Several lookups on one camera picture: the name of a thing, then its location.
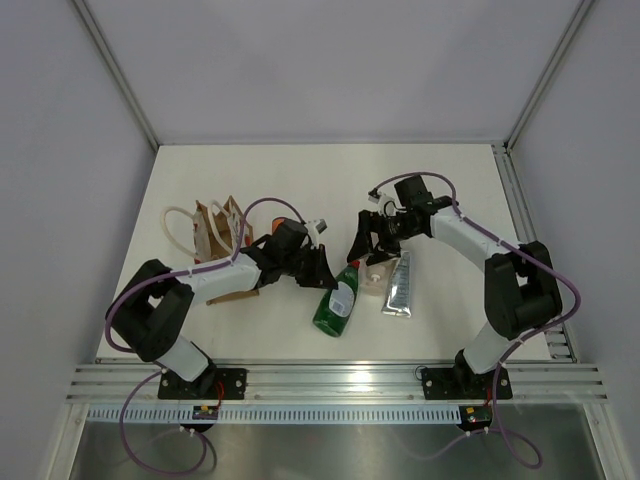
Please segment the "green dish soap bottle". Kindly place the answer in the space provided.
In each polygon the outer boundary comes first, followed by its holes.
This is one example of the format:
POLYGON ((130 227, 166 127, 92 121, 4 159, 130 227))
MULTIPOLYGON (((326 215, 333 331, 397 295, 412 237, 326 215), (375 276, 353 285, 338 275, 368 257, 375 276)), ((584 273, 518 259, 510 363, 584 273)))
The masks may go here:
POLYGON ((313 325, 330 337, 340 337, 349 322, 358 296, 359 267, 355 260, 339 273, 337 288, 326 291, 313 316, 313 325))

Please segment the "orange blue spray bottle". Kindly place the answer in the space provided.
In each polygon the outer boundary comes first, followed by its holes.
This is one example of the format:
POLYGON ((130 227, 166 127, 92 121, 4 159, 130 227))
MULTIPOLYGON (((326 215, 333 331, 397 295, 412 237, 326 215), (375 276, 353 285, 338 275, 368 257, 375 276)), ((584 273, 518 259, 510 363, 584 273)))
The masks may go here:
POLYGON ((271 222, 271 232, 274 233, 277 228, 286 220, 286 217, 276 217, 271 222))

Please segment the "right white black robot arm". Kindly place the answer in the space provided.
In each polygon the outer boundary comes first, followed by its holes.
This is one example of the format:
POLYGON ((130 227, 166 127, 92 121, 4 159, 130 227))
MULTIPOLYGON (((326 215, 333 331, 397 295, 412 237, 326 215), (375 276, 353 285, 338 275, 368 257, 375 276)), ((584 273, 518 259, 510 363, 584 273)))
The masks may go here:
POLYGON ((511 398, 501 370, 509 349, 525 334, 544 327, 562 311, 558 279, 547 247, 538 242, 513 245, 466 216, 456 193, 437 197, 424 173, 391 178, 396 195, 369 191, 373 211, 358 214, 348 261, 373 266, 395 259, 405 240, 424 235, 451 247, 484 276, 486 322, 475 339, 460 350, 450 368, 421 371, 428 399, 511 398))

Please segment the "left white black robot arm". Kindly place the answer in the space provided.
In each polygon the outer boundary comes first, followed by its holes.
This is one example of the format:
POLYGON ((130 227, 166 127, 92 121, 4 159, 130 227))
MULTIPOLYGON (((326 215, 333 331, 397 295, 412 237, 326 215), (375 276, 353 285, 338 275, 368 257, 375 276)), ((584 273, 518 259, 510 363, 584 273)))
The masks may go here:
POLYGON ((161 366, 160 398, 233 397, 239 373, 224 373, 181 334, 190 308, 226 295, 257 291, 283 276, 294 278, 303 288, 336 288, 326 248, 319 241, 325 229, 324 220, 285 218, 273 233, 241 248, 229 260, 182 271, 149 260, 109 307, 107 330, 116 332, 140 360, 161 366))

